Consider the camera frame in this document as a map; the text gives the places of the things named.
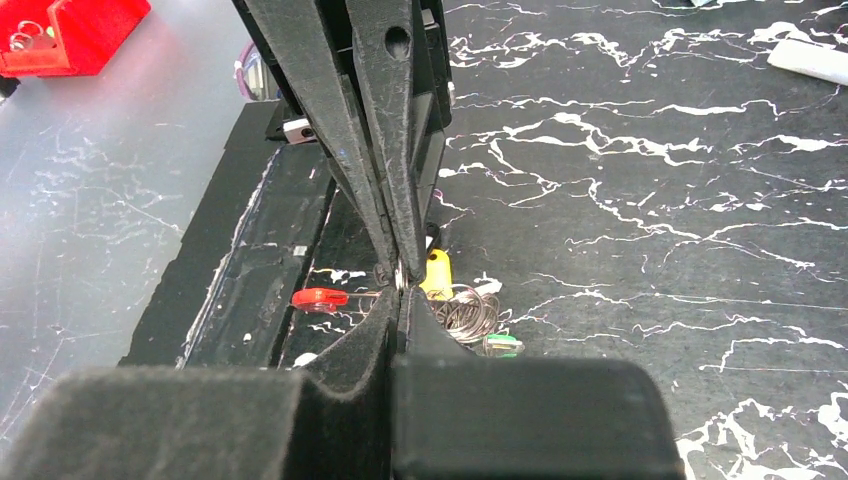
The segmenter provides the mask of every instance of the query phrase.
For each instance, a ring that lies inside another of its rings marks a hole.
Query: black marble surface
[[[688,5],[446,2],[454,278],[504,284],[528,355],[645,368],[690,478],[846,478],[848,97],[766,59],[789,35],[848,50],[848,2]],[[356,251],[310,282],[371,288]],[[283,366],[353,310],[299,317]]]

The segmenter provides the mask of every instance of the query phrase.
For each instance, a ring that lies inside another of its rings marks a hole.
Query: black panel
[[[418,208],[421,209],[421,218],[427,218],[426,213],[430,210],[433,200],[433,192],[436,190],[436,181],[439,179],[439,168],[442,166],[442,155],[445,152],[445,132],[433,132],[425,137],[427,143],[418,152],[416,162],[421,165],[418,172]]]
[[[424,31],[427,36],[427,48],[430,52],[430,62],[433,68],[433,87],[437,92],[438,112],[439,115],[433,115],[430,118],[430,126],[428,131],[444,130],[450,125],[453,116],[451,114],[450,91],[448,90],[448,82],[450,81],[450,59],[446,56],[448,52],[447,43],[445,40],[444,21],[426,24]]]
[[[682,479],[662,398],[612,360],[400,358],[400,479]]]
[[[20,82],[16,78],[0,77],[0,97],[11,97]]]
[[[272,159],[277,164],[276,169],[273,169],[273,179],[289,178],[298,181],[287,182],[292,184],[292,190],[289,192],[286,188],[277,188],[270,196],[264,197],[268,199],[265,205],[269,212],[260,212],[261,219],[265,219],[261,221],[266,223],[257,225],[256,228],[274,232],[273,241],[285,248],[295,242],[308,245],[308,239],[314,238],[315,229],[322,224],[326,214],[322,210],[321,202],[332,188],[332,180],[323,163],[323,153],[315,146],[290,147],[291,150],[283,151],[276,157],[276,152],[282,144],[266,141],[264,136],[265,126],[274,108],[274,103],[252,103],[245,106],[206,194],[186,229],[180,253],[162,275],[162,280],[133,333],[130,351],[120,361],[120,365],[174,366],[184,355],[189,330],[207,300],[210,285],[222,265],[222,260],[233,251],[234,232],[248,210],[251,197],[263,181]],[[304,153],[307,156],[312,155],[311,160],[298,156],[300,161],[286,161],[294,149],[311,152]],[[311,181],[302,180],[310,175],[313,177]],[[279,183],[273,179],[268,183]],[[290,202],[293,198],[299,200],[290,208],[288,205],[292,205]],[[313,210],[305,210],[304,205],[310,204],[316,207]],[[279,221],[279,224],[267,223],[275,221]],[[295,222],[302,225],[293,228],[292,224]],[[245,240],[261,241],[261,238],[251,237]],[[277,257],[279,261],[291,253],[285,248],[281,249]],[[286,285],[293,286],[297,283],[301,271],[299,268],[296,264],[285,266],[285,275],[291,275],[290,278],[286,277]],[[268,288],[270,287],[265,286],[262,291],[267,292]],[[247,332],[241,333],[240,342]]]
[[[306,278],[332,198],[323,158],[318,144],[289,146],[268,172],[188,365],[269,365],[278,337],[288,331],[289,301]]]

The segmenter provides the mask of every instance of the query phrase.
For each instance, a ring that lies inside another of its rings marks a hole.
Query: purple wire
[[[250,51],[253,50],[254,43],[252,41],[247,42],[247,45],[244,46],[244,49],[241,51],[239,55],[238,61],[241,65],[241,68],[236,70],[236,83],[239,86],[239,92],[241,95],[249,100],[256,100],[256,96],[253,92],[250,91],[250,88],[247,86],[247,81],[244,78],[244,67],[247,63],[247,59],[250,56]]]

